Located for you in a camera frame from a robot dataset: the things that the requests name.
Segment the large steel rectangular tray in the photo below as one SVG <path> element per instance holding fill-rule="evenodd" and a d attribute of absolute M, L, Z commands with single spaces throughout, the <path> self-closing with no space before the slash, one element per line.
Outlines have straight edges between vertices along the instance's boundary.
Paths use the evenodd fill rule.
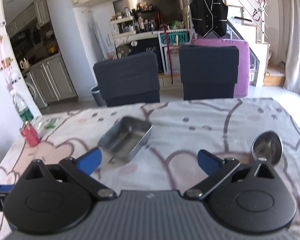
<path fill-rule="evenodd" d="M 101 137 L 98 147 L 115 159 L 128 163 L 147 144 L 152 127 L 149 121 L 124 116 Z"/>

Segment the cartoon print tablecloth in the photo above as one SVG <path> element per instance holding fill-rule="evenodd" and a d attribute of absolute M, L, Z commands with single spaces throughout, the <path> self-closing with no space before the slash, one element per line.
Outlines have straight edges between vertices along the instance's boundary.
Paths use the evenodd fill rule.
<path fill-rule="evenodd" d="M 22 137 L 14 142 L 0 164 L 0 184 L 16 183 L 34 159 L 55 164 L 83 155 L 124 116 L 149 121 L 152 130 L 130 163 L 103 155 L 93 177 L 117 192 L 184 192 L 206 177 L 197 165 L 199 150 L 248 163 L 255 138 L 266 131 L 276 132 L 283 142 L 283 156 L 275 170 L 296 199 L 297 214 L 290 232 L 300 239 L 300 128 L 270 98 L 139 103 L 57 113 L 57 126 L 43 132 L 38 146 L 30 147 Z"/>

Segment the green snack packet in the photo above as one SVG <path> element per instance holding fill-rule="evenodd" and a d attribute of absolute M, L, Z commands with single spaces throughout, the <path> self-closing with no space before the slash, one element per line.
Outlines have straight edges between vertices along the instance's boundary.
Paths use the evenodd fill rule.
<path fill-rule="evenodd" d="M 54 129 L 57 126 L 59 120 L 60 118 L 50 118 L 49 120 L 47 120 L 44 129 Z"/>

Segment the small round steel cup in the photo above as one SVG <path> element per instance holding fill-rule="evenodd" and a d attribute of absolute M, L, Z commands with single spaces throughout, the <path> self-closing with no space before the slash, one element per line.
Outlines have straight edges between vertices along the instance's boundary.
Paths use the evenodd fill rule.
<path fill-rule="evenodd" d="M 251 153 L 254 160 L 264 160 L 277 165 L 283 156 L 283 142 L 275 131 L 260 134 L 253 142 Z"/>

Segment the red milk can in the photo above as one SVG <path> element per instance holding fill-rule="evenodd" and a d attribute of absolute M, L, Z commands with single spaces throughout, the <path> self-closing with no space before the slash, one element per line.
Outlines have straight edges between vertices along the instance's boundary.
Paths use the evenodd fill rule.
<path fill-rule="evenodd" d="M 29 121 L 25 121 L 22 124 L 20 127 L 20 133 L 31 147 L 35 147 L 41 142 L 38 132 Z"/>

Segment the clear plastic water bottle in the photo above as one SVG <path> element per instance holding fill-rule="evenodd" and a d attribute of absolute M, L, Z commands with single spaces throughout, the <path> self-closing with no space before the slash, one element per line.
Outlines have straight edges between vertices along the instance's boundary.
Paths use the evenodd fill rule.
<path fill-rule="evenodd" d="M 25 99 L 16 90 L 12 91 L 12 101 L 19 117 L 23 122 L 31 122 L 34 119 L 34 116 Z"/>

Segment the grey trash bin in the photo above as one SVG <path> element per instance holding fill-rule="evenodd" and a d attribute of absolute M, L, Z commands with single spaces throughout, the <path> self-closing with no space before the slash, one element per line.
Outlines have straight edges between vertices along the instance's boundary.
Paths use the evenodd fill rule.
<path fill-rule="evenodd" d="M 92 96 L 94 97 L 95 102 L 99 107 L 106 107 L 106 102 L 101 96 L 101 91 L 98 86 L 94 86 L 90 89 Z"/>

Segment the right dark grey chair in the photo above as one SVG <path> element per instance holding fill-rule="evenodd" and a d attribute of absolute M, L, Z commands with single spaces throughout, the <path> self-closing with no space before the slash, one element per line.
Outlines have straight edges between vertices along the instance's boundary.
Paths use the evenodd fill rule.
<path fill-rule="evenodd" d="M 184 100 L 234 97 L 239 76 L 239 50 L 235 46 L 184 45 L 179 49 Z"/>

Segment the dark grey chair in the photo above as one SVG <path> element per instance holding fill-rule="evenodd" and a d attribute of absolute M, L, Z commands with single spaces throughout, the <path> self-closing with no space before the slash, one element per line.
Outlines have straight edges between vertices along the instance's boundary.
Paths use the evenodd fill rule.
<path fill-rule="evenodd" d="M 235 46 L 184 45 L 179 49 L 184 100 L 234 97 L 239 76 L 239 50 Z"/>
<path fill-rule="evenodd" d="M 98 62 L 93 70 L 107 107 L 160 102 L 157 56 L 152 51 Z"/>

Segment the white washing machine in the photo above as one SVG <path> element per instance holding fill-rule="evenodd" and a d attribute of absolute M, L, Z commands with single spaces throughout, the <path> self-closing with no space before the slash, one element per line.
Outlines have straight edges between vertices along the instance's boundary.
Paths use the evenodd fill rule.
<path fill-rule="evenodd" d="M 23 79 L 25 80 L 25 83 L 27 85 L 27 88 L 37 105 L 38 109 L 43 109 L 48 106 L 48 104 L 43 100 L 41 94 L 39 93 L 37 87 L 35 86 L 31 76 L 29 73 L 23 74 Z"/>

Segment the white electric kettle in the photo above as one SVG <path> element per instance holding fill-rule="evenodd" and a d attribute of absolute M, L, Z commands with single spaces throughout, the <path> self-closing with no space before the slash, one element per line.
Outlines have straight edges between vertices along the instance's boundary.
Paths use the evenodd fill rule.
<path fill-rule="evenodd" d="M 28 61 L 27 58 L 23 58 L 21 61 L 20 61 L 20 67 L 22 70 L 26 70 L 30 67 L 30 63 Z"/>

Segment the teal letter sign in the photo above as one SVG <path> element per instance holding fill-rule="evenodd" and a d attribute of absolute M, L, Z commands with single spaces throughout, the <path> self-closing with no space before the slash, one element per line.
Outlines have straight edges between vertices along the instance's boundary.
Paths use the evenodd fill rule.
<path fill-rule="evenodd" d="M 179 45 L 190 42 L 190 31 L 186 29 L 175 31 L 161 31 L 158 33 L 159 41 L 162 45 Z"/>

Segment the black vest with white trim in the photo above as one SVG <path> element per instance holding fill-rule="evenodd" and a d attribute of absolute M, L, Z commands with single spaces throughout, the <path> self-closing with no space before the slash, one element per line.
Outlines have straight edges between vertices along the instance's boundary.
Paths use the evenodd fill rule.
<path fill-rule="evenodd" d="M 190 4 L 194 31 L 200 37 L 227 33 L 228 6 L 223 0 L 192 0 Z"/>

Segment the shelf with bottles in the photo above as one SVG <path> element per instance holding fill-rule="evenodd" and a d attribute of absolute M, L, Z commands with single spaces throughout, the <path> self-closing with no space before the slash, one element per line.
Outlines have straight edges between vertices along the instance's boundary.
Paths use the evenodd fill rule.
<path fill-rule="evenodd" d="M 159 9 L 145 1 L 117 11 L 109 22 L 113 38 L 156 31 L 160 23 Z"/>

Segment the beige window curtain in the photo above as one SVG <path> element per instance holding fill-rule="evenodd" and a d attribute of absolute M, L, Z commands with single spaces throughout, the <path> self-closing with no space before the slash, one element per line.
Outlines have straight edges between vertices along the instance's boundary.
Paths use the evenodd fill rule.
<path fill-rule="evenodd" d="M 278 60 L 285 69 L 284 88 L 300 92 L 300 0 L 278 0 Z"/>

